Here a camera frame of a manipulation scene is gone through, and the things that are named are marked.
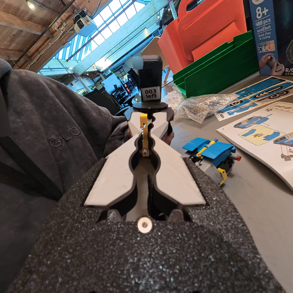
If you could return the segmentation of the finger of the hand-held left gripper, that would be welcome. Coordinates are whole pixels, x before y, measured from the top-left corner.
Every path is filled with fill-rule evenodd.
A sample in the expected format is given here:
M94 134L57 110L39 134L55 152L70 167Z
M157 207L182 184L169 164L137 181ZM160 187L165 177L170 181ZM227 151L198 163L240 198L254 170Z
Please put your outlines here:
M154 121L152 122L153 127L150 130L152 136L162 138L168 130L169 122L167 121L166 112L156 112L152 114Z
M141 126L140 126L140 112L132 112L130 116L130 120L128 121L128 137L131 138L135 135L141 134Z

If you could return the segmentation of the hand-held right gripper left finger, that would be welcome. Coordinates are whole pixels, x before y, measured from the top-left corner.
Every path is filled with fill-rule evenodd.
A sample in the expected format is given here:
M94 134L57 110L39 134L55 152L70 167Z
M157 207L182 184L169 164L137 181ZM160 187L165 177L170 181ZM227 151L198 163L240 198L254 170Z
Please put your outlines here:
M138 151L140 136L134 135L106 157L84 206L116 209L124 216L136 205L137 187L132 159Z

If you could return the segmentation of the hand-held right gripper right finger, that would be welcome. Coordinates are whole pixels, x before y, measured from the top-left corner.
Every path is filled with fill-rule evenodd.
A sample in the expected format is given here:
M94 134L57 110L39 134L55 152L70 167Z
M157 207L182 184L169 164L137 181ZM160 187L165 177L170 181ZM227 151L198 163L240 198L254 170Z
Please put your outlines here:
M169 216L174 209L206 205L181 154L153 134L149 139L152 142L151 163L155 169L151 199L156 210Z

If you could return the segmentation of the yellow toothed rack piece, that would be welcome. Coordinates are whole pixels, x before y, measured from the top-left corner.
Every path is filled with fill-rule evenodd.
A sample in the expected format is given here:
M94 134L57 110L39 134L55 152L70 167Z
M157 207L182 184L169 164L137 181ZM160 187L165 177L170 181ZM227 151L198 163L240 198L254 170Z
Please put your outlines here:
M146 113L140 114L140 126L141 126L141 141L142 141L142 150L144 148L149 149L148 147L148 115Z

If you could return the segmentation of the blue brick toy car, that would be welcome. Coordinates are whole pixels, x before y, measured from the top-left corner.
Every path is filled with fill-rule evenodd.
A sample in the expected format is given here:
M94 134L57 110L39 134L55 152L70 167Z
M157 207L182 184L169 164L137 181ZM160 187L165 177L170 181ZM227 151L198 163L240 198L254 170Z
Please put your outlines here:
M197 137L182 148L189 154L189 159L219 186L227 180L235 161L241 160L234 145L218 139L210 141Z

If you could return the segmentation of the person's left forearm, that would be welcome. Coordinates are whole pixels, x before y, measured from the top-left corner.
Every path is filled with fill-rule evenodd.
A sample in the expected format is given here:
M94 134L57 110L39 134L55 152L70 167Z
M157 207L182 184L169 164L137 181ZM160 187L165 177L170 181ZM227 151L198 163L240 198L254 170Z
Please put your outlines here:
M130 139L129 125L125 116L112 116L112 130L106 142L104 157L118 149Z

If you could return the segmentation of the grey desk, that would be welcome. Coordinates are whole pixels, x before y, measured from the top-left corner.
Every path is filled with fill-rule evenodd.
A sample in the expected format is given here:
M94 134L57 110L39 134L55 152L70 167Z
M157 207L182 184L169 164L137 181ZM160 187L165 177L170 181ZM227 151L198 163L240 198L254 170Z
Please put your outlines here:
M256 72L220 93L236 92L264 78L266 77ZM182 147L196 137L216 138L227 143L216 130L251 113L249 111L221 122L213 115L202 124L174 117L171 125L175 138L170 146L185 156ZM292 191L265 165L243 151L237 151L237 154L242 159L235 163L222 189L246 222L258 251L271 272L286 292L292 292ZM147 214L146 172L153 174L152 165L141 161L135 174L142 186L138 189L137 204L127 214L126 221L134 221Z

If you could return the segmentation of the crumpled clear plastic bag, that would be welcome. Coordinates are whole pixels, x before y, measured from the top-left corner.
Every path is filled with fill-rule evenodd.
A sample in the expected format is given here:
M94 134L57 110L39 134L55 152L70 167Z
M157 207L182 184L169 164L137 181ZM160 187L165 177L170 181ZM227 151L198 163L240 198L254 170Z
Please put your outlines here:
M185 101L185 97L176 84L173 85L173 91L168 92L161 98L161 102L168 104L168 107L172 108L176 112L179 106Z
M190 97L183 101L177 108L176 118L191 119L200 124L204 119L223 110L232 102L238 101L239 95L231 94L208 94Z

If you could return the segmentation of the wooden laptop stand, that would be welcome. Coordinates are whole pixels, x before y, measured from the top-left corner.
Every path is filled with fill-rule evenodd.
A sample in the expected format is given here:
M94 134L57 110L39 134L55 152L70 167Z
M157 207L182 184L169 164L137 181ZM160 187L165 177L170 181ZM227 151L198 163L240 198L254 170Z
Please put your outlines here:
M173 81L173 77L169 76L170 75L170 67L169 64L164 57L162 50L160 49L160 46L158 44L160 37L156 36L152 41L142 50L141 56L145 55L158 55L161 57L162 62L163 62L163 70L167 69L167 73L165 75L165 78L162 82L162 87L166 86L167 84L171 83Z

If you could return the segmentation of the bright green plastic bin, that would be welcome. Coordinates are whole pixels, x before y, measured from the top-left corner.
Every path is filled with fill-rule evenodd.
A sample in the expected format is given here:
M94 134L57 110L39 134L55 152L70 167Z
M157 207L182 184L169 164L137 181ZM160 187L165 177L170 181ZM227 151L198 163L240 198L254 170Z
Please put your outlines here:
M218 93L259 70L252 31L237 35L173 75L186 97Z

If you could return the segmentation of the orange plastic bin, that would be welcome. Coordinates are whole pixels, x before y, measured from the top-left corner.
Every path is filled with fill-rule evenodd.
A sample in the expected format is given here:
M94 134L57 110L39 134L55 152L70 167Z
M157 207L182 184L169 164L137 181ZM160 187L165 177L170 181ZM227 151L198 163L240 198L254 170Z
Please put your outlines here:
M173 74L247 31L242 0L206 0L187 11L191 3L180 2L158 41Z

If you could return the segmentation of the person's dark grey clothing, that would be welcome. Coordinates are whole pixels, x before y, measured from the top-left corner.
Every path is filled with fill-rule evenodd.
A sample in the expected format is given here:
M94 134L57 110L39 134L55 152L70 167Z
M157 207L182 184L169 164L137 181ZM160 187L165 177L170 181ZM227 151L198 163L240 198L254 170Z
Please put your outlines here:
M11 127L1 135L1 292L27 259L62 195L104 158L109 110L64 84L1 58L1 106Z

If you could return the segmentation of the white ceiling-mounted unit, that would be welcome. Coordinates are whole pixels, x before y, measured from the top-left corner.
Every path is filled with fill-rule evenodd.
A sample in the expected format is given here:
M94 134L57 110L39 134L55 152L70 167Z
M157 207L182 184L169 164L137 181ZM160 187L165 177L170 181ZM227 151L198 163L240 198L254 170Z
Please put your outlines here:
M74 30L80 36L87 37L97 30L97 25L85 10L81 10L74 17Z

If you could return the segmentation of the blue sticker sheet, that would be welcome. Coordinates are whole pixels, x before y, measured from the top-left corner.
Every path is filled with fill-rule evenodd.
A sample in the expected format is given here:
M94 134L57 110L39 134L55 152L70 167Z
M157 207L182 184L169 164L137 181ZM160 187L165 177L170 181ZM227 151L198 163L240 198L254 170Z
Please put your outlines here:
M238 98L215 116L219 121L288 97L293 93L293 82L281 76L270 76L237 92Z

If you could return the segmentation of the open instruction booklet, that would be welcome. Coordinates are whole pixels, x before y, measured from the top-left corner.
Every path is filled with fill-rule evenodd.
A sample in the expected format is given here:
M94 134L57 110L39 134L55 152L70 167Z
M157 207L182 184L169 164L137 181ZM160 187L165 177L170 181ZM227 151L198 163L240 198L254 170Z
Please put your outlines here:
M276 101L216 130L293 189L293 104Z

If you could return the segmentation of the dark blue toy box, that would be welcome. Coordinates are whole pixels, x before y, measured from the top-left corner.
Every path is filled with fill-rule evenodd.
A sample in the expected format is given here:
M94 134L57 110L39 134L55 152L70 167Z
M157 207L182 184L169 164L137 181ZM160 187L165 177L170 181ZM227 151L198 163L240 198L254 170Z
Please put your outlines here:
M259 73L293 76L293 1L249 0Z

